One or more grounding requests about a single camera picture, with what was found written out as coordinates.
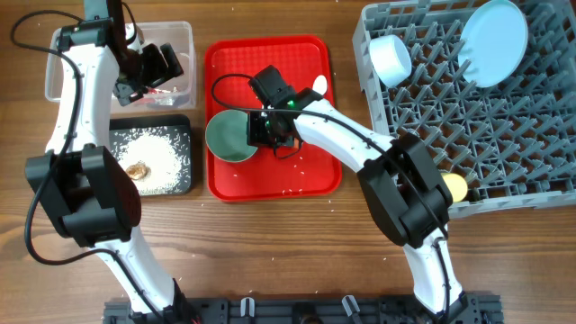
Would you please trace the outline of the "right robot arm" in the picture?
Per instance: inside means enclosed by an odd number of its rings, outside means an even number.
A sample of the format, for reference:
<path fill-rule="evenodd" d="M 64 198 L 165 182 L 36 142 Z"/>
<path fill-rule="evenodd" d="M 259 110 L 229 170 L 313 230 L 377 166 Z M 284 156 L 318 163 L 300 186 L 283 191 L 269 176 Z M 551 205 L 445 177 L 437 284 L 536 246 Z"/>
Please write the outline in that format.
<path fill-rule="evenodd" d="M 378 229 L 403 248 L 414 280 L 414 295 L 431 317 L 455 319 L 464 294 L 447 249 L 449 185 L 423 141 L 367 129 L 338 111 L 323 94 L 294 90 L 276 67 L 248 80 L 262 104 L 250 143 L 269 145 L 290 137 L 328 152 L 356 173 Z"/>

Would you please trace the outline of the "red snack wrapper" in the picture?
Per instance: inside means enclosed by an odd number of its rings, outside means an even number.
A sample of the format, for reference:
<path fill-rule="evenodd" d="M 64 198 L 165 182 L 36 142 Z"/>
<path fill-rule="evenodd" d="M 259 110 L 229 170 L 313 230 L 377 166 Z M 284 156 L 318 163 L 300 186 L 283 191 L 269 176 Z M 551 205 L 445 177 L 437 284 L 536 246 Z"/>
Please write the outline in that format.
<path fill-rule="evenodd" d="M 173 86 L 168 89 L 161 88 L 148 88 L 148 92 L 145 94 L 146 97 L 178 97 L 178 96 L 188 96 L 189 92 L 186 89 L 180 89 L 177 86 Z"/>

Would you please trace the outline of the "yellow cup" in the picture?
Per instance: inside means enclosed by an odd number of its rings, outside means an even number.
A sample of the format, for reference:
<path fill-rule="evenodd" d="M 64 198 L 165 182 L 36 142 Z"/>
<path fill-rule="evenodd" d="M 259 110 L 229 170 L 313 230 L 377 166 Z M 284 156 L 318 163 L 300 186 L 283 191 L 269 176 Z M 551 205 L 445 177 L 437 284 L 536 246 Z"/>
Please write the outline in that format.
<path fill-rule="evenodd" d="M 453 202 L 461 202 L 468 193 L 468 184 L 465 179 L 454 173 L 442 173 L 441 176 L 452 195 Z"/>

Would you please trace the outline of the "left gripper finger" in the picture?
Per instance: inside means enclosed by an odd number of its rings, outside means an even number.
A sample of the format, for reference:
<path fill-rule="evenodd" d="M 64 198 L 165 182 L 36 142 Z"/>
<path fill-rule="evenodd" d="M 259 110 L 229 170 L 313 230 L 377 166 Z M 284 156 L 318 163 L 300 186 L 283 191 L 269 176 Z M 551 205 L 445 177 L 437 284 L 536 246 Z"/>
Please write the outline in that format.
<path fill-rule="evenodd" d="M 160 50 L 166 62 L 166 73 L 170 77 L 180 77 L 184 73 L 184 70 L 176 56 L 172 45 L 170 43 L 165 43 L 160 47 Z"/>
<path fill-rule="evenodd" d="M 169 77 L 169 68 L 164 54 L 168 44 L 158 47 L 151 43 L 143 49 L 143 81 L 145 86 L 155 88 L 164 84 Z"/>

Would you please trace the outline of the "green bowl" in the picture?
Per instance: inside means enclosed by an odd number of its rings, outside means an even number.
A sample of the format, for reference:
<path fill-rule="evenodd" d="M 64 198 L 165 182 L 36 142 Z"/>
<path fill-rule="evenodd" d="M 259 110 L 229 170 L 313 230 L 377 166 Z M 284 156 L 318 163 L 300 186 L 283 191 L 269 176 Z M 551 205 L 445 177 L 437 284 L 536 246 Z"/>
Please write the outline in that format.
<path fill-rule="evenodd" d="M 248 145 L 248 114 L 226 110 L 215 114 L 208 122 L 205 141 L 209 151 L 218 159 L 240 163 L 252 158 L 257 147 Z"/>

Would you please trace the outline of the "white tissue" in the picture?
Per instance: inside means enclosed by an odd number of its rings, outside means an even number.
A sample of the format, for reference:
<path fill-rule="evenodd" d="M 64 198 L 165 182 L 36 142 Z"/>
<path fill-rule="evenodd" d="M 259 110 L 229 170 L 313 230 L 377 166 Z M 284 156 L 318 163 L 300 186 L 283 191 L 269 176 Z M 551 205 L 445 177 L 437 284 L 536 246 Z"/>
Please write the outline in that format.
<path fill-rule="evenodd" d="M 178 95 L 172 93 L 155 94 L 152 105 L 155 107 L 172 107 L 176 105 L 177 98 Z"/>

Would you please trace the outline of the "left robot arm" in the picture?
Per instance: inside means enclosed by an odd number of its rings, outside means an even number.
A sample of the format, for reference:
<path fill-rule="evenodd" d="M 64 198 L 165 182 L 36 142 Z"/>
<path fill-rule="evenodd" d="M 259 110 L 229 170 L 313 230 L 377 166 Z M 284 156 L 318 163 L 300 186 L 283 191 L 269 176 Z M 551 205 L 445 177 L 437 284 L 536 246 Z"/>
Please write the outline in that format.
<path fill-rule="evenodd" d="M 63 63 L 58 118 L 45 152 L 28 159 L 34 196 L 81 257 L 98 256 L 130 296 L 136 323 L 194 323 L 194 308 L 153 256 L 140 229 L 136 185 L 109 150 L 111 102 L 128 105 L 183 74 L 169 44 L 141 46 L 122 1 L 87 1 L 51 54 Z"/>

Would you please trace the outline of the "light blue plate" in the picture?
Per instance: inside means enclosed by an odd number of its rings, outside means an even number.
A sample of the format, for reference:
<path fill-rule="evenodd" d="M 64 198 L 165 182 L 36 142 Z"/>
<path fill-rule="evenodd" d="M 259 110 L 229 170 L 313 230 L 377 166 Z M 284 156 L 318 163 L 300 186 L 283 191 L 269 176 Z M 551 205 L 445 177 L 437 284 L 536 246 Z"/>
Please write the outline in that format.
<path fill-rule="evenodd" d="M 527 50 L 527 19 L 509 0 L 491 0 L 474 11 L 460 40 L 458 65 L 470 65 L 463 79 L 478 87 L 495 86 L 517 69 Z"/>

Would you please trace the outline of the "brown food scrap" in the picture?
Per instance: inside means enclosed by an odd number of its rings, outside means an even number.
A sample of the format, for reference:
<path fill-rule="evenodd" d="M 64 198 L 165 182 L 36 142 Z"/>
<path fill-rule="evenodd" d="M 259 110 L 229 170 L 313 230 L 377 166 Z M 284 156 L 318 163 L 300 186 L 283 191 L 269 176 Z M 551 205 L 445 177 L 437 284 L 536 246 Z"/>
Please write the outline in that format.
<path fill-rule="evenodd" d="M 131 180 L 139 181 L 144 179 L 149 174 L 149 167 L 146 164 L 139 162 L 128 166 L 125 169 L 125 173 Z"/>

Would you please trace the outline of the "light blue bowl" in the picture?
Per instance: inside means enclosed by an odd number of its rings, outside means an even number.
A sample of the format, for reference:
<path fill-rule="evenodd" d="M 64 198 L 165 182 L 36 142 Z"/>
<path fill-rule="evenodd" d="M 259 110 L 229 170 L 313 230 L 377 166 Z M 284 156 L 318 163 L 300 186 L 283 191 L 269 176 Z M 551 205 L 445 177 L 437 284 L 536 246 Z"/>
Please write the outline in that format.
<path fill-rule="evenodd" d="M 374 71 L 385 86 L 395 87 L 410 76 L 410 54 L 398 36 L 391 34 L 373 39 L 368 50 Z"/>

